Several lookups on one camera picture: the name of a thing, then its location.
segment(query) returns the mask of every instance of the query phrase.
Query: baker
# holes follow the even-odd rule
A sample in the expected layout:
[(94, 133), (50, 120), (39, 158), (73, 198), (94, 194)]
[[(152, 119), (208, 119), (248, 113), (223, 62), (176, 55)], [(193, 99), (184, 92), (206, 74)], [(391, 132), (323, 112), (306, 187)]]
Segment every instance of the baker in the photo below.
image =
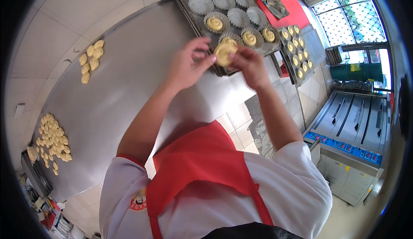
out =
[(145, 163), (172, 99), (216, 61), (209, 38), (191, 40), (173, 57), (163, 83), (124, 134), (106, 172), (99, 210), (103, 238), (315, 238), (332, 207), (327, 182), (272, 88), (262, 56), (230, 54), (257, 92), (273, 159), (235, 150), (217, 122), (185, 134)]

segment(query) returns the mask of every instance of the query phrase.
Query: stainless steel countertop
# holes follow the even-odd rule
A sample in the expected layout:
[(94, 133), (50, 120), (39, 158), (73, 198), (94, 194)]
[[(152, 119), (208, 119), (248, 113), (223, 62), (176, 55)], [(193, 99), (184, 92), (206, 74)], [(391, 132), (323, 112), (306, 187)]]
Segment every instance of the stainless steel countertop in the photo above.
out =
[[(162, 82), (175, 50), (194, 33), (178, 5), (166, 0), (128, 17), (104, 36), (105, 54), (89, 83), (81, 83), (80, 64), (75, 61), (54, 87), (40, 114), (54, 114), (69, 138), (73, 155), (67, 163), (55, 157), (58, 176), (41, 164), (57, 201), (103, 182), (126, 129)], [(275, 81), (279, 76), (271, 58), (265, 62), (271, 81)], [(201, 123), (210, 123), (254, 94), (241, 73), (218, 77), (208, 70), (193, 87), (174, 98), (151, 155), (165, 141)], [(39, 126), (40, 120), (34, 139), (39, 136)]]

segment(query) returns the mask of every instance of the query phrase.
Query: metal baking tray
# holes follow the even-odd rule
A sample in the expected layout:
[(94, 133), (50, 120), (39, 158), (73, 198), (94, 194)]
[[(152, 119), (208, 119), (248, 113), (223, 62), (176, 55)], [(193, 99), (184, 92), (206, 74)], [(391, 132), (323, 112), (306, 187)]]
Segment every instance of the metal baking tray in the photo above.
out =
[[(211, 38), (211, 43), (209, 44), (208, 53), (212, 54), (215, 50), (215, 47), (218, 45), (218, 39), (219, 39), (220, 34), (214, 34), (205, 27), (204, 16), (197, 15), (191, 11), (191, 9), (188, 6), (189, 0), (175, 0), (175, 1), (177, 2), (179, 8), (182, 10), (190, 26), (194, 30), (195, 35), (198, 37), (208, 36)], [(227, 10), (222, 10), (217, 7), (214, 8), (214, 11), (221, 12), (225, 16), (227, 15), (227, 12), (228, 12)], [(260, 31), (259, 26), (254, 25), (252, 23), (250, 23), (247, 27), (252, 27)], [(241, 37), (241, 30), (242, 30), (241, 28), (236, 28), (231, 25), (228, 32), (235, 33), (236, 35), (239, 35)], [(267, 55), (270, 55), (271, 53), (274, 53), (277, 50), (280, 50), (280, 43), (264, 42), (261, 48), (259, 48), (257, 51), (263, 54), (264, 56), (267, 56)], [(221, 67), (218, 64), (214, 64), (213, 66), (218, 76), (231, 76), (234, 73), (238, 72), (238, 70)]]
[[(283, 28), (286, 28), (286, 26), (277, 28), (277, 31), (278, 31), (280, 36), (281, 36), (280, 32)], [(290, 41), (292, 41), (292, 39), (294, 37), (298, 38), (298, 35), (291, 36)], [(292, 77), (293, 84), (295, 84), (296, 87), (300, 87), (302, 84), (304, 84), (305, 81), (307, 81), (310, 77), (312, 77), (312, 75), (314, 75), (314, 68), (316, 67), (314, 65), (314, 61), (313, 61), (313, 67), (311, 69), (308, 69), (306, 72), (304, 72), (303, 78), (299, 78), (297, 76), (297, 70), (299, 68), (297, 68), (296, 66), (294, 66), (292, 64), (292, 56), (296, 55), (297, 52), (296, 53), (290, 53), (289, 51), (287, 51), (287, 49), (286, 49), (287, 41), (285, 39), (283, 39), (282, 37), (281, 37), (280, 45), (281, 45), (280, 52), (281, 52), (282, 58), (284, 60), (284, 63), (286, 65), (286, 69), (288, 71), (288, 74), (290, 75), (290, 77)]]

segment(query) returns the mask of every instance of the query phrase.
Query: stacked baking trays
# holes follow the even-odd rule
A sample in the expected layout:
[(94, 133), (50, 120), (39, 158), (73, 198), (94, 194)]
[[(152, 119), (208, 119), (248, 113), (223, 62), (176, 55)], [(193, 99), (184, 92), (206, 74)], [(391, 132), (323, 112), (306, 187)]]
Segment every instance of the stacked baking trays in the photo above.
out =
[(286, 67), (290, 70), (297, 87), (301, 86), (314, 74), (314, 64), (310, 60), (310, 53), (306, 48), (306, 41), (301, 36), (298, 25), (278, 28), (281, 36), (281, 52)]
[[(254, 0), (176, 0), (183, 14), (199, 37), (211, 38), (209, 53), (225, 37), (235, 40), (238, 45), (245, 45), (242, 40), (244, 32), (249, 31), (255, 35), (256, 43), (252, 45), (255, 50), (264, 56), (280, 49), (280, 36), (271, 26)], [(221, 20), (222, 28), (213, 30), (207, 26), (207, 19), (216, 17)], [(268, 42), (262, 36), (263, 31), (272, 31), (274, 40)], [(229, 67), (214, 65), (218, 76), (230, 76), (237, 70)]]

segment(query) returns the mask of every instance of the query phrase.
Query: blue control panel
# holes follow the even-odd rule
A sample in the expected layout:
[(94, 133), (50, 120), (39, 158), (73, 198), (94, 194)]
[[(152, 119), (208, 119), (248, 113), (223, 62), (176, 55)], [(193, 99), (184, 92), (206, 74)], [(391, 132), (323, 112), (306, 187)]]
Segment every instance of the blue control panel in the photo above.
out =
[(369, 162), (372, 162), (374, 164), (380, 165), (382, 162), (382, 156), (379, 154), (375, 154), (373, 152), (369, 152), (364, 149), (360, 149), (357, 147), (354, 147), (350, 144), (346, 144), (344, 142), (340, 142), (338, 140), (334, 140), (331, 138), (327, 138), (325, 136), (319, 135), (314, 132), (307, 132), (307, 134), (304, 136), (305, 138), (309, 138), (312, 140), (317, 140), (320, 139), (320, 143), (326, 144), (328, 146), (332, 146), (334, 148), (337, 148), (339, 150), (342, 150), (348, 154), (355, 155), (359, 158), (363, 158)]

